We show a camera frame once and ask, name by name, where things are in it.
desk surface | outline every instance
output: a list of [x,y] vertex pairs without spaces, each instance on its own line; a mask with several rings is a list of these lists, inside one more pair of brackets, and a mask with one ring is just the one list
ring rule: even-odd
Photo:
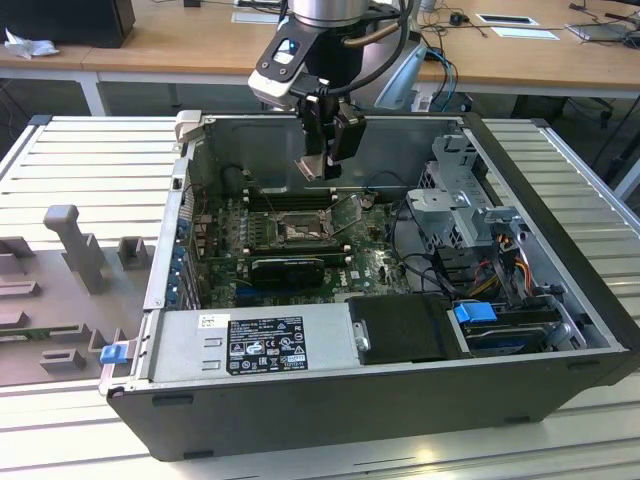
[[11,55],[4,46],[0,47],[0,67],[40,68],[82,70],[82,60],[91,51],[91,47],[70,45],[58,47],[60,53],[47,57],[34,57],[32,60]]
[[[568,9],[569,0],[448,0],[463,8],[475,24],[475,13],[525,15],[541,27],[589,23],[591,17]],[[590,0],[589,8],[603,21],[605,12],[630,14],[633,7]],[[181,0],[154,3],[134,0],[134,31],[120,49],[62,47],[59,56],[26,61],[0,51],[0,67],[67,68],[92,71],[172,72],[249,75],[271,40],[275,26],[231,23],[230,5],[205,3],[185,9]],[[430,19],[448,22],[440,9]],[[634,89],[640,86],[640,51],[622,45],[581,43],[571,32],[554,31],[560,40],[500,38],[483,29],[447,29],[443,37],[447,57],[459,71],[460,84],[554,86],[596,89]],[[438,45],[434,33],[425,33]],[[425,64],[421,81],[441,81],[440,65]]]
[[124,46],[94,48],[83,61],[85,70],[250,75],[276,29],[232,23],[231,5],[133,3],[136,23]]
[[[476,13],[530,16],[545,28],[592,23],[590,16],[569,10],[569,3],[569,0],[448,0],[447,5],[463,8],[474,25],[486,25]],[[604,17],[606,12],[621,15],[634,12],[630,6],[597,0],[590,0],[588,7],[601,22],[610,21]],[[419,21],[448,23],[449,15],[448,10],[441,9],[430,20],[425,15]],[[640,86],[640,50],[620,44],[581,43],[568,30],[552,32],[560,40],[501,38],[491,29],[482,31],[488,38],[483,38],[475,28],[450,28],[442,39],[447,58],[458,68],[461,83],[620,89]],[[431,45],[438,45],[434,33],[425,36]],[[429,65],[422,74],[438,69],[442,70],[440,65]]]

table leg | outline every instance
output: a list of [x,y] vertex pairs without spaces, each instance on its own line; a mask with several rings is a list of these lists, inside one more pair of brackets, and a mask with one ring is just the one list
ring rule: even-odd
[[613,193],[620,200],[626,200],[638,185],[640,185],[640,158],[636,160],[636,163],[620,181]]
[[84,98],[89,106],[89,111],[94,117],[106,117],[110,115],[109,105],[102,92],[102,87],[97,75],[83,75],[78,82],[84,92]]
[[175,83],[170,83],[167,86],[169,87],[169,99],[171,100],[171,106],[178,108],[180,105],[182,105],[180,96],[178,95],[178,85]]

white paper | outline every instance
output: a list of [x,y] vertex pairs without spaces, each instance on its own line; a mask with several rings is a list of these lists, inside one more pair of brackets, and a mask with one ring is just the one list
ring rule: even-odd
[[491,27],[500,37],[532,38],[536,40],[560,40],[549,30],[533,30],[530,28]]
[[23,57],[31,60],[31,57],[42,57],[45,55],[54,55],[60,53],[56,50],[53,42],[49,40],[27,40],[13,35],[9,30],[5,29],[7,40],[4,46],[9,53],[17,57]]
[[228,313],[213,313],[198,317],[198,328],[226,328],[231,321]]

motherboard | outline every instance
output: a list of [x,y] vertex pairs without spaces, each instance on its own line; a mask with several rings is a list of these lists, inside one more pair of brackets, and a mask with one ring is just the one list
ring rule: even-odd
[[376,200],[366,192],[220,200],[195,219],[202,308],[409,293],[390,251],[392,205]]

black plastic cover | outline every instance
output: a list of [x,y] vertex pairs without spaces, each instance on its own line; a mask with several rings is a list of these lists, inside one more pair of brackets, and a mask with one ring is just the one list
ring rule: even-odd
[[365,365],[461,358],[448,300],[437,295],[384,295],[347,300],[351,321],[365,326]]

